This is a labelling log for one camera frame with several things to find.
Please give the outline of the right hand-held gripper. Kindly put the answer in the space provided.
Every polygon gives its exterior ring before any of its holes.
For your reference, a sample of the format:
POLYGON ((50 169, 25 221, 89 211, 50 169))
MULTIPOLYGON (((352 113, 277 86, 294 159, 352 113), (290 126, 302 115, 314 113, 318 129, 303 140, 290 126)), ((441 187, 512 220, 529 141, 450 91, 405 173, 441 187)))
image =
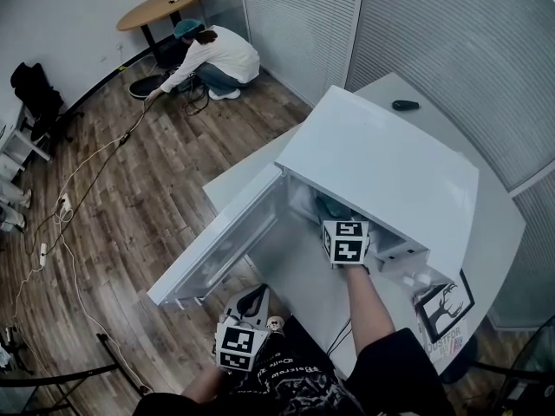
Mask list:
POLYGON ((333 266, 359 265, 369 245, 369 221, 324 220, 323 248, 333 266))

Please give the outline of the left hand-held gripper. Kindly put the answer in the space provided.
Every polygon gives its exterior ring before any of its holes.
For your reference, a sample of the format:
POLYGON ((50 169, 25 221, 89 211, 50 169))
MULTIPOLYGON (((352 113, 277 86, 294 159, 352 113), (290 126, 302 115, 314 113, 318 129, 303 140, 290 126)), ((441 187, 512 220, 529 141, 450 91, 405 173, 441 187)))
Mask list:
POLYGON ((256 329, 237 318, 265 322, 269 302, 270 288, 266 284, 243 289, 229 298, 226 315, 218 323, 215 334, 215 361, 219 367, 236 371, 253 369, 269 331, 256 329))

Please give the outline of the green glass bowl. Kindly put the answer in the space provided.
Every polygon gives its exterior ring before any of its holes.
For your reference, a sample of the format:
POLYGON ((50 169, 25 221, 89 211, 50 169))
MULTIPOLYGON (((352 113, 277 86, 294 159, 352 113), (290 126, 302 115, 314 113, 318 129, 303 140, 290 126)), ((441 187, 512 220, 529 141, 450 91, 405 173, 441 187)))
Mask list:
POLYGON ((315 207, 320 221, 349 221, 352 219, 352 211, 348 206, 343 205, 333 198, 323 194, 315 197, 315 207))

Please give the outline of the white microwave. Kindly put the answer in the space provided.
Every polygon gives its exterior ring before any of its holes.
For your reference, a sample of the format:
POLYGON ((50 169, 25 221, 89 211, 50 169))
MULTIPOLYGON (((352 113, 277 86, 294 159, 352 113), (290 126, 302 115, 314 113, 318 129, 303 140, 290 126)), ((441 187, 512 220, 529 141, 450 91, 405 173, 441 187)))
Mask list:
POLYGON ((283 151, 250 176, 148 294, 156 304, 202 300, 242 257, 268 267, 333 266, 315 197, 369 221, 365 257, 413 288, 462 268, 479 172, 467 159, 375 103, 330 88, 283 151))

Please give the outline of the person's left forearm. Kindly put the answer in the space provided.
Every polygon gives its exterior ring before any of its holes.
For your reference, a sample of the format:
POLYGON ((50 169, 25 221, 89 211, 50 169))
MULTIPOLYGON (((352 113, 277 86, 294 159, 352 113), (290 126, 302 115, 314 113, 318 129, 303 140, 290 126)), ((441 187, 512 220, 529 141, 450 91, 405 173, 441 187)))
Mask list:
POLYGON ((204 404, 215 399, 225 384, 228 372, 217 365, 211 365, 203 370, 181 393, 182 396, 204 404))

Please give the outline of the person's right forearm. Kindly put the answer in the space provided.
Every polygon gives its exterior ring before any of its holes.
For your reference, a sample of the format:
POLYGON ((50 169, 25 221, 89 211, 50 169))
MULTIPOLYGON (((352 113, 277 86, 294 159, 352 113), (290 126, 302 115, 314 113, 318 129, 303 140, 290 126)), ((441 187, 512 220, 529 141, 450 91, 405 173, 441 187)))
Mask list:
POLYGON ((356 356, 369 345, 395 332, 394 323, 362 265, 348 265, 345 273, 356 356))

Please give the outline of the person's black printed clothing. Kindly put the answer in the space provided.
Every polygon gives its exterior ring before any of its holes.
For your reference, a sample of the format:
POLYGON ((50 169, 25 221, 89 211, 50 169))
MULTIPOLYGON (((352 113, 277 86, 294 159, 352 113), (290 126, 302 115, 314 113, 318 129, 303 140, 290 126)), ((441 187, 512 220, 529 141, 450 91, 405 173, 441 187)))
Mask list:
POLYGON ((255 367, 198 403, 151 393, 133 416, 456 416, 433 364, 404 328, 366 346, 347 380, 270 335, 255 367))

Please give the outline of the black framed deer picture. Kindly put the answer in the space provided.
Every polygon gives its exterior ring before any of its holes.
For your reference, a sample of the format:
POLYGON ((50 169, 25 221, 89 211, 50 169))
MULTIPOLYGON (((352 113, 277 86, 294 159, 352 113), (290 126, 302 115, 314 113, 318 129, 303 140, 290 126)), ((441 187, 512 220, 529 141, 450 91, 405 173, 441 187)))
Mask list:
POLYGON ((472 291, 461 270, 454 282, 435 285, 418 295, 415 309, 429 340, 436 343, 457 325, 474 304, 472 291))

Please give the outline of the white magazine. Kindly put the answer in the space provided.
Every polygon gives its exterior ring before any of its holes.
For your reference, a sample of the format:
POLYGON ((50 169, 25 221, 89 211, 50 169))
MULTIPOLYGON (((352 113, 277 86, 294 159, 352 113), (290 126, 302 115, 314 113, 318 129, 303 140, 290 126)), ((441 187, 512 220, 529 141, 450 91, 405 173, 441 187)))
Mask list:
POLYGON ((443 360, 453 360, 469 339, 466 318, 459 321, 436 342, 431 342, 422 323, 419 324, 419 330, 423 337, 423 347, 434 364, 443 360))

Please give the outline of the grey table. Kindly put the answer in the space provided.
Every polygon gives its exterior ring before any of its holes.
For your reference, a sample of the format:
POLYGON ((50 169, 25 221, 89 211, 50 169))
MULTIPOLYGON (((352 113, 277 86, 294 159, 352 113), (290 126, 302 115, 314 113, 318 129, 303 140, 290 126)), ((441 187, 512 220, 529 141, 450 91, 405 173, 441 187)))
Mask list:
MULTIPOLYGON (((467 330, 474 331, 506 279, 526 227, 525 220, 499 178, 459 129, 400 76, 388 74, 352 94, 398 115, 462 155, 477 168, 477 200, 461 268, 475 300, 474 306, 463 319, 467 319, 467 330), (398 112, 391 107, 395 100, 417 101, 421 107, 415 111, 398 112)), ((297 129, 281 135, 206 184, 205 193, 218 214, 250 176, 283 151, 297 129)), ((330 349, 332 341, 338 337, 349 317, 347 287, 342 274, 331 267, 268 268, 248 258, 313 341, 322 350, 330 349)), ((368 256, 366 264, 394 325, 397 328, 409 328, 416 336, 421 336, 420 323, 412 304, 414 290, 398 283, 382 260, 368 256)))

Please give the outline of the black standing fan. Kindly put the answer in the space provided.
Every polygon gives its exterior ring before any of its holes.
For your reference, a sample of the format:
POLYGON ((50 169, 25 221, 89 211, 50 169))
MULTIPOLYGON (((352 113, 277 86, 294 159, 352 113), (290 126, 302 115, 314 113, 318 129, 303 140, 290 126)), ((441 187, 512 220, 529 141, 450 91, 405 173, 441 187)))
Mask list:
POLYGON ((441 380, 452 385, 473 368, 499 374, 504 381, 485 409, 469 408, 468 416, 555 416, 555 317, 533 334, 510 367, 479 361, 477 341, 472 338, 441 380))

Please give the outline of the green and black device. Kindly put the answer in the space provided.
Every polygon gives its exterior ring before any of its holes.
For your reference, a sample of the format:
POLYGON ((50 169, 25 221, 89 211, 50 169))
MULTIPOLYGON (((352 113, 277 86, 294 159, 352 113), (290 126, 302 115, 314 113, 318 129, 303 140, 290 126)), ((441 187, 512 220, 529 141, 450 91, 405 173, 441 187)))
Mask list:
POLYGON ((149 75, 133 82, 129 88, 129 94, 136 100, 144 101, 155 89, 167 80, 167 75, 149 75))

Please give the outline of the white desk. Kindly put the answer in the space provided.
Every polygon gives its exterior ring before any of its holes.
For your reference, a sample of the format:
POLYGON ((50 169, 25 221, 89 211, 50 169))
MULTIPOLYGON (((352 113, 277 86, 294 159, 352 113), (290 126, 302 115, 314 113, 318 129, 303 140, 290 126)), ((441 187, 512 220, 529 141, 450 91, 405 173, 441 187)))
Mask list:
POLYGON ((20 129, 28 117, 29 112, 21 102, 17 102, 6 116, 0 116, 0 176, 9 181, 25 171, 24 162, 32 153, 46 162, 52 159, 38 146, 39 140, 31 140, 30 131, 20 129))

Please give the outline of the black office chair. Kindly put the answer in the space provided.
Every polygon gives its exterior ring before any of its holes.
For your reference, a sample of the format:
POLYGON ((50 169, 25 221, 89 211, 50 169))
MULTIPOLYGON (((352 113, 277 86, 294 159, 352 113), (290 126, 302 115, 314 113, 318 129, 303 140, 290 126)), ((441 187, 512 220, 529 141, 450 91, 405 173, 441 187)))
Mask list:
POLYGON ((21 62, 10 77, 10 85, 33 120, 32 126, 23 123, 31 131, 32 141, 37 141, 48 133, 63 133, 68 142, 73 141, 68 136, 67 129, 73 119, 83 118, 84 113, 65 108, 65 102, 60 93, 49 84, 40 63, 30 67, 21 62))

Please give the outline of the round wooden table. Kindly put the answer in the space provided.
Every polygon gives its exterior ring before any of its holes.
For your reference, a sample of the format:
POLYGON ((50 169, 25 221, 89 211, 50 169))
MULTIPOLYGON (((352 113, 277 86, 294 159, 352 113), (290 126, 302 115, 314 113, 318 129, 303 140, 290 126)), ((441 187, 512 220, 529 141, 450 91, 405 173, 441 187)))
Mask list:
POLYGON ((184 48, 173 44, 167 49, 162 50, 157 42, 153 39, 149 24, 159 21, 165 17, 169 17, 173 26, 181 20, 180 11, 191 7, 199 0, 181 0, 177 3, 170 4, 169 0, 147 0, 131 9, 116 24, 119 31, 129 31, 132 29, 140 29, 147 41, 149 51, 157 64, 161 68, 171 68, 185 56, 184 48))

